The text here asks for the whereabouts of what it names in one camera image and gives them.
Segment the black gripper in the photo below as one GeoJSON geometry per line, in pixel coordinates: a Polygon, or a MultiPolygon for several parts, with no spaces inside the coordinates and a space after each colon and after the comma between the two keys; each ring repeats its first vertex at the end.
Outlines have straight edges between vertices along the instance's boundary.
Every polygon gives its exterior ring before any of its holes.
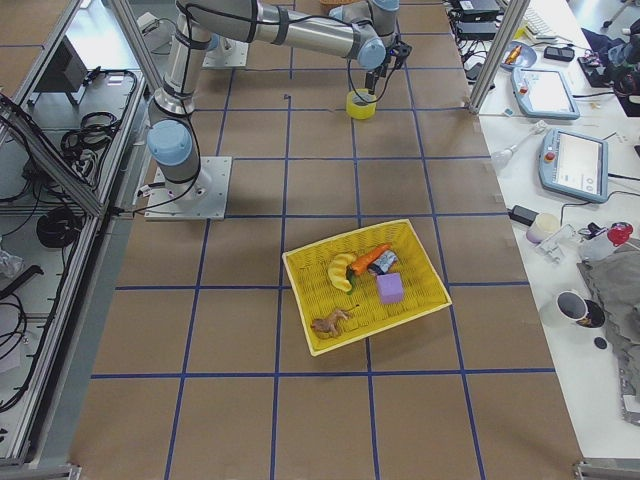
{"type": "MultiPolygon", "coordinates": [[[[380,74],[387,75],[402,68],[412,53],[412,46],[406,43],[400,34],[395,34],[389,46],[386,47],[386,56],[380,66],[380,74]]],[[[365,76],[365,88],[368,91],[376,90],[376,73],[368,71],[365,76]]]]}

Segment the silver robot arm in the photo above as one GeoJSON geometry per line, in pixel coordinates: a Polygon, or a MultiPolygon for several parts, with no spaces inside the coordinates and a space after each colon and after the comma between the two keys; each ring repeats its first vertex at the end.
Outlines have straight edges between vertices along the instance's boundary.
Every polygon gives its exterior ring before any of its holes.
{"type": "Polygon", "coordinates": [[[356,61],[365,87],[399,69],[411,53],[396,26],[396,1],[358,1],[312,15],[261,1],[179,1],[174,40],[163,82],[149,106],[147,146],[173,201],[205,188],[198,141],[191,125],[193,96],[214,38],[261,41],[356,61]]]}

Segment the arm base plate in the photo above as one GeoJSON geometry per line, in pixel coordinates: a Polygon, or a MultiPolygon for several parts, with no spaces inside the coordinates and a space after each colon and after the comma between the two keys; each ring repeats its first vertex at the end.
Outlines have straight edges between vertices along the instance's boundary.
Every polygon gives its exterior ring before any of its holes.
{"type": "Polygon", "coordinates": [[[245,68],[249,45],[214,34],[206,51],[204,69],[245,68]]]}
{"type": "Polygon", "coordinates": [[[216,220],[225,218],[232,158],[204,156],[194,185],[167,182],[159,167],[154,181],[162,183],[151,190],[143,214],[154,221],[216,220]]]}

